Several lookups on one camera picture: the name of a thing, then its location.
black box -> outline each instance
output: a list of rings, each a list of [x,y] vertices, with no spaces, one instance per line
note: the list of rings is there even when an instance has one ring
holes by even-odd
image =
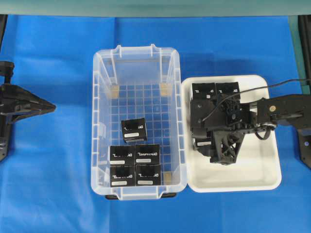
[[[193,83],[192,98],[194,100],[213,100],[216,97],[215,83]]]
[[[160,164],[160,145],[135,145],[135,164]]]
[[[135,186],[135,166],[111,166],[110,186]]]
[[[134,146],[110,146],[110,165],[134,165]]]
[[[147,140],[145,118],[122,120],[122,134],[125,142],[138,142]]]
[[[161,166],[136,165],[136,185],[161,185]]]
[[[216,89],[219,93],[231,95],[240,92],[239,83],[216,83]],[[236,100],[240,99],[240,95],[233,97]]]

white label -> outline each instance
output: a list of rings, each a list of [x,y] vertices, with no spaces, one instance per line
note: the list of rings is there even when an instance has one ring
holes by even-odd
[[[136,163],[151,163],[151,159],[137,159]]]
[[[116,160],[116,161],[110,161],[110,164],[125,164],[124,160]]]
[[[139,133],[126,133],[124,137],[138,137]]]
[[[127,181],[113,181],[111,182],[112,186],[117,186],[117,185],[127,185]]]
[[[206,145],[211,145],[211,144],[212,144],[212,142],[198,142],[198,143],[197,143],[198,147],[200,147],[200,146],[206,146]]]
[[[143,185],[153,185],[153,181],[137,181],[138,184],[143,184]]]

clear plastic bin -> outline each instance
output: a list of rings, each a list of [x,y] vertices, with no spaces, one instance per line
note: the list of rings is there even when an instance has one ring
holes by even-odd
[[[93,60],[91,186],[120,200],[158,199],[187,185],[179,54],[172,48],[101,50]],[[144,117],[146,142],[160,144],[161,185],[110,187],[109,147],[125,145],[121,120]]]

blue cloth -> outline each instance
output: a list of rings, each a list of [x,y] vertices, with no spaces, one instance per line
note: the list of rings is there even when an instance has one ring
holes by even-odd
[[[310,232],[311,171],[296,132],[276,130],[282,183],[272,191],[108,201],[90,187],[92,56],[116,45],[173,47],[182,79],[258,74],[297,78],[287,17],[95,18],[9,16],[0,60],[12,83],[54,103],[18,122],[0,164],[0,232]],[[301,93],[299,83],[270,90]]]

